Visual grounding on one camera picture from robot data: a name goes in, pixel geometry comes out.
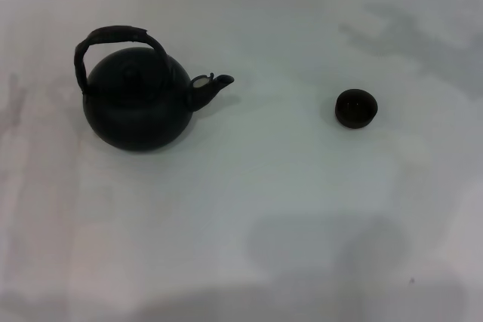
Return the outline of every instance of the white surface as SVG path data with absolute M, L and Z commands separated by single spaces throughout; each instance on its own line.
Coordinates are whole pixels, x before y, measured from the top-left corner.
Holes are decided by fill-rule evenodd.
M 2 322 L 483 318 L 483 0 L 0 4 Z M 74 47 L 114 23 L 235 77 L 160 152 L 82 114 Z

